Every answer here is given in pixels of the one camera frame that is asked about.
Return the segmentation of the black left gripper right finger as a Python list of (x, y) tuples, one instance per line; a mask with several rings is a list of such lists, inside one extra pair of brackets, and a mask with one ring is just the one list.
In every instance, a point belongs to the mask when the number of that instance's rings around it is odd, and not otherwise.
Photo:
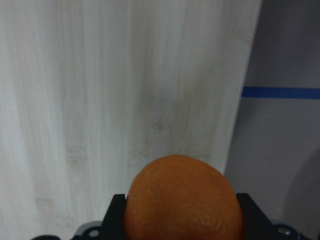
[(237, 193), (243, 221), (245, 240), (270, 240), (273, 224), (248, 193)]

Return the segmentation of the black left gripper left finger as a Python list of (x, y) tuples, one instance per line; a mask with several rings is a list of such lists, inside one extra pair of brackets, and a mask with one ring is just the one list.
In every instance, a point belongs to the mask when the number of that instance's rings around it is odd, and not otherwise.
[(124, 214), (126, 209), (124, 194), (115, 194), (102, 220), (101, 230), (103, 240), (126, 240), (124, 230)]

